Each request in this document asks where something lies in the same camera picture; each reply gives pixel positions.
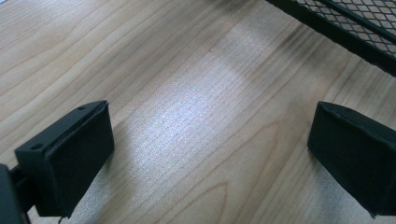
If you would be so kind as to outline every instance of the light wood surface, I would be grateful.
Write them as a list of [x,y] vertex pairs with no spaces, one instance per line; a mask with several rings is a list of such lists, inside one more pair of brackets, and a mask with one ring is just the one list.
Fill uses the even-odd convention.
[[9,0],[0,64],[9,168],[69,110],[110,103],[116,151],[62,223],[396,222],[306,146],[318,101],[396,129],[396,79],[263,0]]

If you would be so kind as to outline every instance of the black wire mesh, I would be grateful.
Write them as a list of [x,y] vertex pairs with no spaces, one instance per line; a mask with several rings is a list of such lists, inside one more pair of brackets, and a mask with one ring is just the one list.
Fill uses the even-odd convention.
[[[352,21],[319,1],[296,0],[296,2],[396,59],[396,45],[381,35],[370,31],[364,24],[360,25]],[[334,0],[333,2],[349,10],[348,13],[353,13],[364,20],[372,22],[391,35],[396,34],[396,4],[394,2],[375,0]]]
[[[357,53],[368,62],[374,63],[396,76],[396,1],[267,1]],[[340,31],[335,31],[337,34],[331,34],[331,32],[334,33],[332,26]]]

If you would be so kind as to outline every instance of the metal mesh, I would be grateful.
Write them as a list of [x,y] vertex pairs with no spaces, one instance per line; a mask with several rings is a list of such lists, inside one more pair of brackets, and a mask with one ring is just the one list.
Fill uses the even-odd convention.
[[[327,7],[318,0],[291,0],[315,12],[330,23],[364,40],[366,43],[386,52],[396,59],[396,45],[383,36],[367,29],[364,24],[357,23],[336,10]],[[356,17],[373,23],[394,36],[396,40],[396,2],[381,0],[332,0],[339,7]]]

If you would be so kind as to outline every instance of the table surface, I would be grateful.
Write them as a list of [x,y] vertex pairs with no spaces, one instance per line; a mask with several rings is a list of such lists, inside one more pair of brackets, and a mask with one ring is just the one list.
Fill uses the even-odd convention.
[[395,129],[396,79],[263,0],[9,0],[0,36],[8,167],[68,111],[109,101],[115,153],[62,223],[396,222],[306,146],[318,101]]

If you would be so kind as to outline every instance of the black mesh basket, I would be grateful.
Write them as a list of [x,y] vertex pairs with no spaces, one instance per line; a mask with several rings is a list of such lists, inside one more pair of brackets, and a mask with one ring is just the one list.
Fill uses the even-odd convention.
[[267,0],[396,77],[396,1]]

